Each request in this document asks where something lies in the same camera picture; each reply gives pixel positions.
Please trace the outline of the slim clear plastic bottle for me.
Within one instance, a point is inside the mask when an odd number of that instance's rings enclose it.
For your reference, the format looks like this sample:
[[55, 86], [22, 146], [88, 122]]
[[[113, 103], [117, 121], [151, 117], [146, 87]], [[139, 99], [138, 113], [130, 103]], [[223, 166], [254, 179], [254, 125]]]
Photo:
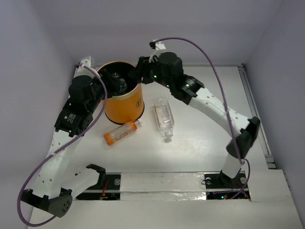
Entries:
[[116, 96], [124, 95], [127, 89], [127, 83], [125, 79], [119, 73], [113, 73], [112, 78], [113, 78], [113, 87], [115, 91], [114, 94]]

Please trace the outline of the orange label plastic bottle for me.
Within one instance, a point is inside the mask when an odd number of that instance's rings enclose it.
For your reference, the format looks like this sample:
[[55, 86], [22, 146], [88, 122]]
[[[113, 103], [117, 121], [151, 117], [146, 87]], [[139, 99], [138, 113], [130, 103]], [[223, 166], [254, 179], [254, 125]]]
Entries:
[[142, 120], [138, 119], [135, 121], [129, 121], [123, 124], [122, 126], [114, 129], [103, 135], [106, 143], [111, 146], [122, 138], [130, 135], [134, 131], [136, 131], [142, 125]]

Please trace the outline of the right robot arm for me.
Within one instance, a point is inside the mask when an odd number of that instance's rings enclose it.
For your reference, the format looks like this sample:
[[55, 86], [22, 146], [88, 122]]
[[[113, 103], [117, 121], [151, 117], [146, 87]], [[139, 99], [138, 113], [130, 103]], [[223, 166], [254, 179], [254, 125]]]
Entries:
[[140, 57], [128, 76], [136, 83], [156, 82], [168, 88], [174, 98], [204, 113], [229, 134], [232, 139], [226, 146], [228, 155], [219, 181], [224, 187], [232, 186], [242, 167], [240, 161], [257, 139], [259, 118], [248, 118], [224, 105], [224, 100], [216, 98], [201, 81], [184, 73], [182, 60], [173, 52], [154, 56], [152, 62], [149, 57]]

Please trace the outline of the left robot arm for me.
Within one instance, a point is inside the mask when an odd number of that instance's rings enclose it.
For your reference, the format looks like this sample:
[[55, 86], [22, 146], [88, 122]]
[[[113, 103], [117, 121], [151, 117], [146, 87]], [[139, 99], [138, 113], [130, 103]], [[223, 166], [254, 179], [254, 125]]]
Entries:
[[53, 218], [61, 218], [67, 214], [73, 199], [83, 191], [105, 186], [106, 170], [96, 164], [87, 165], [72, 179], [64, 181], [77, 145], [104, 112], [105, 106], [96, 118], [93, 117], [101, 100], [108, 100], [108, 90], [101, 75], [91, 67], [79, 66], [69, 87], [68, 100], [56, 120], [49, 152], [19, 192], [19, 215], [24, 202], [51, 214]]

